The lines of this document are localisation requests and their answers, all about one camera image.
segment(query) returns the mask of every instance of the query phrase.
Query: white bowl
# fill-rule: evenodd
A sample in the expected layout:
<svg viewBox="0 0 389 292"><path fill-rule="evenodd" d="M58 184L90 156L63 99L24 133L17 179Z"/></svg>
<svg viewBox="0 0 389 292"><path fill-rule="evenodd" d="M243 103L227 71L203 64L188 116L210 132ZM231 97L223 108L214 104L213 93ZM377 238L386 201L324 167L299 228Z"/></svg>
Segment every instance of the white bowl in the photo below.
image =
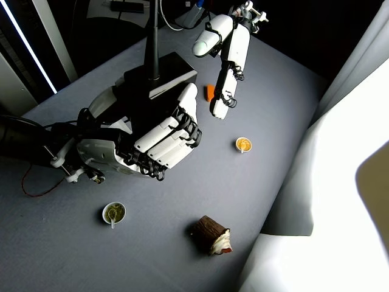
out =
<svg viewBox="0 0 389 292"><path fill-rule="evenodd" d="M240 152L240 153L242 153L242 150L239 148L239 146L238 146L238 141L240 140L240 139L246 139L246 140L248 140L249 142L250 142L250 149L248 149L248 150L243 150L243 153L244 152L249 152L252 148L253 148L253 143L251 143L251 140L250 139L248 139L248 138L246 138L246 137L239 137L236 141L235 141L235 147L236 147L236 149Z"/></svg>
<svg viewBox="0 0 389 292"><path fill-rule="evenodd" d="M118 224L118 223L122 222L123 219L126 217L126 207L125 207L121 202L111 202L111 203L107 204L107 205L104 207L104 209L103 209L103 220L104 220L104 222L107 223L107 224L111 224L111 221L108 221L108 220L105 218L105 212L108 210L109 207L111 207L111 206L114 205L114 204L119 204L119 205L121 205L121 206L124 208L124 216L123 216L123 218L122 218L120 221L115 222L114 224Z"/></svg>

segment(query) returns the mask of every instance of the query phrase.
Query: red wire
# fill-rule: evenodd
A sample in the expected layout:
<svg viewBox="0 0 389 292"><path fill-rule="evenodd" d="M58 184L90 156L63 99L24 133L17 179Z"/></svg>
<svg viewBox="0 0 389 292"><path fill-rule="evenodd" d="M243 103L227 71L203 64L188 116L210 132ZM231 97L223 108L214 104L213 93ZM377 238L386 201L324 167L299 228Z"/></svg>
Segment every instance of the red wire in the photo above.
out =
<svg viewBox="0 0 389 292"><path fill-rule="evenodd" d="M29 174L31 168L32 168L32 164L30 164L29 169L27 169L27 171L26 171L26 173L24 174L24 176L23 176L23 178L22 178L22 181L21 181L21 186L22 186L23 192L24 192L27 196L29 196L29 197L31 197L31 198L37 198L37 197L39 197L39 196L43 196L43 195L45 195L45 194L51 192L53 189L55 189L56 187L58 187L58 186L60 185L60 183L63 182L63 180L65 179L65 178L61 179L61 180L58 181L51 189L45 190L43 193L40 193L40 194L38 194L38 195L32 195L32 194L30 194L30 193L27 193L26 190L25 190L25 188L24 188L24 179L25 179L25 178L27 177L27 175Z"/></svg>

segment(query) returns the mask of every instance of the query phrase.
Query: small bowl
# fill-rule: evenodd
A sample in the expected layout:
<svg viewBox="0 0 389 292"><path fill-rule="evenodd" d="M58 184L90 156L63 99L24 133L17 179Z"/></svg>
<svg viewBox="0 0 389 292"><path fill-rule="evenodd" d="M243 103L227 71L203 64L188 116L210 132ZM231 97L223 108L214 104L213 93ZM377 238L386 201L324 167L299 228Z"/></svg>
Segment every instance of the small bowl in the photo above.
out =
<svg viewBox="0 0 389 292"><path fill-rule="evenodd" d="M116 221L116 218L115 218L115 223L114 224L118 224L118 223L122 222L124 217L126 217L126 207L122 203L120 203L120 202L111 202L111 203L107 204L104 207L104 209L103 209L103 214L102 215L103 215L103 220L104 220L105 223L111 224L111 220L108 221L108 219L107 219L107 218L109 218L108 217L108 210L110 210L110 208L112 206L116 206L116 205L119 205L118 207L123 207L124 215L123 215L123 217L119 221Z"/></svg>
<svg viewBox="0 0 389 292"><path fill-rule="evenodd" d="M248 150L243 150L243 153L244 153L244 152L249 152L249 151L253 148L253 144L251 143L250 139L248 139L248 138L246 138L246 137L239 137L239 138L235 141L235 147L236 147L236 149L237 149L240 153L242 153L242 149L240 149L239 146L238 146L238 141L241 140L241 139L245 139L245 140L249 141L250 148L249 148Z"/></svg>

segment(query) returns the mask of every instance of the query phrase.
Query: green food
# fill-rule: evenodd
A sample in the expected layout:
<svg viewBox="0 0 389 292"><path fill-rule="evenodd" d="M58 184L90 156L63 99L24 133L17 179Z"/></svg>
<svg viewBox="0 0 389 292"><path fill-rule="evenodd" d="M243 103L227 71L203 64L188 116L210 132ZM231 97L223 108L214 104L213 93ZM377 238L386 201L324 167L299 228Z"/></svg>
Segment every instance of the green food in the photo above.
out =
<svg viewBox="0 0 389 292"><path fill-rule="evenodd" d="M108 212L109 210L111 209L115 209L116 210L116 217L115 217L115 223L119 222L121 219L123 219L124 217L124 214L125 214L125 209L122 205L120 204L113 204L111 206L109 206L107 208L107 210L105 211L105 214L104 214L104 217L105 219L107 220L107 222L111 222L111 219L110 217L108 216Z"/></svg>

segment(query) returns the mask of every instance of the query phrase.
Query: gray table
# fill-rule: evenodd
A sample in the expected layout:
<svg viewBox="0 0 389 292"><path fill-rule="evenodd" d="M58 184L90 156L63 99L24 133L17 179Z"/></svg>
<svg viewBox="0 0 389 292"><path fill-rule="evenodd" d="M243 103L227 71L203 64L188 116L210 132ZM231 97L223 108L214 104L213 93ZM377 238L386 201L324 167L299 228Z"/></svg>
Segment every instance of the gray table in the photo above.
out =
<svg viewBox="0 0 389 292"><path fill-rule="evenodd" d="M323 92L319 76L252 38L238 106L221 121L209 113L203 86L216 83L220 59L196 58L199 31L160 31L160 55L176 50L199 72L200 146L163 182L119 173L96 185L86 177L62 183L41 198L28 198L20 180L28 163L0 161L1 291L198 291L232 289L283 182L299 141ZM61 90L26 117L41 124L72 120L82 107L143 61L141 41ZM233 146L247 136L253 150ZM62 173L34 167L31 192L52 186ZM114 230L102 207L125 204ZM208 215L232 230L233 252L198 254L185 235Z"/></svg>

